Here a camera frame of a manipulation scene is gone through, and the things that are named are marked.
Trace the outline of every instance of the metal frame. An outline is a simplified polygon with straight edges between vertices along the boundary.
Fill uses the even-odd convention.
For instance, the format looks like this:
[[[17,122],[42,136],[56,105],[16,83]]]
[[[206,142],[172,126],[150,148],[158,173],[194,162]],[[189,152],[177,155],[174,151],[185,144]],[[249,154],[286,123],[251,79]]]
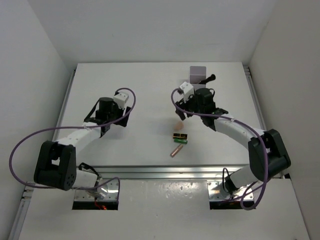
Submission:
[[[258,115],[260,127],[266,130],[265,121],[259,106],[258,98],[253,85],[251,73],[248,67],[243,67],[251,96],[254,102],[256,113]],[[69,84],[65,93],[57,127],[61,125],[66,105],[68,102],[69,94],[71,91],[72,83],[75,77],[76,69],[72,72]],[[59,130],[54,131],[53,141],[57,139]],[[98,173],[105,179],[112,177],[119,177],[123,180],[146,180],[146,179],[161,179],[161,180],[207,180],[221,182],[222,170],[224,167],[228,168],[230,173],[237,171],[244,165],[226,165],[226,166],[95,166]],[[18,240],[20,232],[23,227],[24,220],[27,215],[29,204],[31,201],[33,189],[26,187],[21,198],[21,203],[9,235],[9,240]]]

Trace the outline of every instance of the white wall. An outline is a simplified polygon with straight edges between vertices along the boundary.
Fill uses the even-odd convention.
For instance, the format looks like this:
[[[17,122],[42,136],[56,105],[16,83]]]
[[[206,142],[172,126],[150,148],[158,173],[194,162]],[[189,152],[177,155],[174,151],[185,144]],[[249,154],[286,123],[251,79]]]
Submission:
[[[266,125],[281,132],[311,239],[320,239],[320,1],[280,0],[250,62]]]
[[[14,145],[35,130],[57,123],[70,73],[27,0],[0,1],[0,239],[7,239],[24,186],[9,172]],[[33,179],[44,133],[26,142],[14,157],[14,169]]]
[[[28,0],[61,57],[248,64],[277,0]]]

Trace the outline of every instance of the small brown object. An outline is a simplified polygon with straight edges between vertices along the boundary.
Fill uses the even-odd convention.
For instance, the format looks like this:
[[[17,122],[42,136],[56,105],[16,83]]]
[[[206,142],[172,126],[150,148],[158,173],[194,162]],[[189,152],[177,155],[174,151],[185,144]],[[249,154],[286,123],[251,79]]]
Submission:
[[[170,153],[170,156],[173,158],[183,147],[184,147],[183,144],[180,144],[179,146],[177,146],[175,150],[173,150],[173,152]]]
[[[184,128],[184,123],[182,121],[179,121],[176,125],[174,125],[174,130],[179,131]]]
[[[173,139],[184,139],[184,140],[187,140],[187,138],[188,138],[188,134],[186,134],[186,133],[173,133],[173,135],[172,135],[172,138]]]

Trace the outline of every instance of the cable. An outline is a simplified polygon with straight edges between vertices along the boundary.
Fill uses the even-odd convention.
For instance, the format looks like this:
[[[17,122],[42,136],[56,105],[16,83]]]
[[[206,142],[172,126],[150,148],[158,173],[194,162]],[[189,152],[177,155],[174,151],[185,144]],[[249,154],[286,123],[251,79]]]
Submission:
[[[178,89],[174,89],[171,93],[171,101],[173,103],[173,105],[175,106],[176,109],[178,109],[179,111],[185,113],[185,114],[189,114],[189,115],[196,115],[196,116],[200,116],[200,117],[209,117],[209,118],[221,118],[221,119],[227,119],[227,120],[232,120],[234,121],[235,123],[249,129],[251,132],[253,132],[256,137],[259,139],[261,145],[262,145],[262,150],[263,150],[263,158],[264,158],[264,175],[263,175],[263,183],[261,186],[259,186],[258,188],[254,189],[252,192],[256,191],[257,189],[261,188],[261,192],[256,200],[256,202],[250,206],[250,207],[245,207],[243,206],[243,204],[241,205],[241,207],[244,209],[244,210],[252,210],[254,208],[256,208],[264,193],[265,193],[265,190],[266,190],[266,186],[267,186],[267,182],[268,182],[268,154],[267,154],[267,149],[266,149],[266,145],[263,141],[263,139],[261,138],[261,136],[259,135],[259,133],[257,133],[257,131],[255,131],[252,127],[250,127],[249,125],[247,125],[246,123],[242,122],[242,121],[239,121],[237,119],[233,119],[231,117],[228,117],[228,116],[223,116],[223,115],[216,115],[216,114],[206,114],[206,113],[195,113],[195,112],[191,112],[191,111],[186,111],[186,110],[183,110],[181,107],[179,107],[176,103],[175,103],[175,100],[174,100],[174,93],[178,91]],[[241,201],[243,202],[243,199],[244,199],[244,195],[242,195],[240,198],[241,198]]]
[[[216,95],[216,91],[213,88],[209,88],[209,90],[213,90],[212,97],[214,98]]]
[[[94,200],[94,205],[95,205],[99,210],[101,210],[101,207],[98,205],[98,203],[97,203],[97,200],[96,200],[96,199]]]
[[[100,206],[100,205],[97,203],[97,199],[94,200],[94,205],[95,205],[99,210],[107,210],[106,206],[104,206],[104,205],[101,205],[101,206]]]
[[[253,185],[255,185],[256,183],[257,183],[256,181],[253,182],[253,183],[251,183],[251,184],[245,189],[244,193],[243,193],[241,196],[237,196],[237,197],[234,197],[234,198],[233,198],[233,197],[230,195],[230,198],[229,198],[229,199],[220,201],[219,203],[220,203],[220,204],[225,204],[225,203],[232,203],[232,202],[234,202],[234,201],[236,201],[236,200],[240,200],[240,205],[241,205],[241,207],[242,207],[243,209],[245,209],[246,207],[244,206],[244,198],[245,198],[246,196],[252,194],[253,192],[257,191],[258,189],[260,189],[260,188],[262,187],[262,185],[260,185],[260,186],[258,186],[257,188],[253,189],[251,192],[248,192],[248,193],[247,193],[247,191],[248,191],[250,188],[252,188]]]
[[[35,189],[53,189],[54,187],[49,187],[49,186],[37,186],[35,185],[34,183],[27,183],[25,181],[23,181],[22,179],[20,179],[16,173],[14,172],[14,169],[13,169],[13,166],[12,166],[12,160],[13,160],[13,157],[14,157],[14,154],[15,154],[15,151],[17,150],[17,148],[27,139],[31,138],[32,136],[34,135],[37,135],[37,134],[40,134],[40,133],[43,133],[43,132],[48,132],[48,131],[53,131],[53,130],[60,130],[60,129],[94,129],[94,128],[101,128],[101,127],[107,127],[107,126],[110,126],[111,124],[115,124],[119,121],[121,121],[122,119],[126,118],[130,113],[131,111],[134,109],[135,105],[136,105],[136,100],[137,100],[137,97],[136,97],[136,94],[134,93],[134,91],[132,91],[130,88],[127,88],[127,87],[122,87],[122,88],[119,88],[116,92],[118,91],[121,91],[121,90],[127,90],[129,92],[132,93],[133,95],[133,104],[132,104],[132,107],[131,109],[126,113],[124,114],[122,117],[114,120],[114,121],[110,121],[108,123],[105,123],[105,124],[102,124],[102,125],[96,125],[96,126],[57,126],[57,127],[49,127],[49,128],[45,128],[45,129],[42,129],[42,130],[38,130],[38,131],[35,131],[31,134],[29,134],[28,136],[24,137],[21,141],[19,141],[13,148],[11,154],[10,154],[10,157],[9,157],[9,169],[10,169],[10,172],[12,174],[12,176],[21,184],[25,185],[25,186],[28,186],[28,187],[31,187],[31,188],[35,188]],[[119,193],[120,193],[120,179],[118,177],[114,177],[112,179],[109,179],[108,181],[105,181],[104,183],[102,184],[99,184],[97,186],[94,186],[94,187],[82,187],[82,188],[79,188],[81,190],[92,190],[92,189],[97,189],[105,184],[107,184],[108,182],[110,182],[111,180],[114,180],[114,179],[118,179],[119,181],[119,191],[118,191],[118,200],[119,200]]]
[[[228,169],[226,167],[224,167],[222,170],[222,188],[226,193],[228,193],[228,191],[225,188],[225,171],[226,171],[227,176],[228,177],[230,176]]]

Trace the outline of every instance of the battery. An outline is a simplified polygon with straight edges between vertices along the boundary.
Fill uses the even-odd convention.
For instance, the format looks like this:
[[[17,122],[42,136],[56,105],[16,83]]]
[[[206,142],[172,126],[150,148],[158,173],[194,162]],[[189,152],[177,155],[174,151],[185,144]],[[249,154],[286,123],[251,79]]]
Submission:
[[[173,139],[184,139],[184,140],[187,140],[188,134],[185,134],[185,133],[174,133],[172,138]]]
[[[188,140],[179,139],[179,138],[175,138],[173,141],[178,144],[187,144],[188,143]]]
[[[170,156],[173,158],[184,146],[182,144],[180,144],[179,146],[177,146],[172,153],[170,153]]]

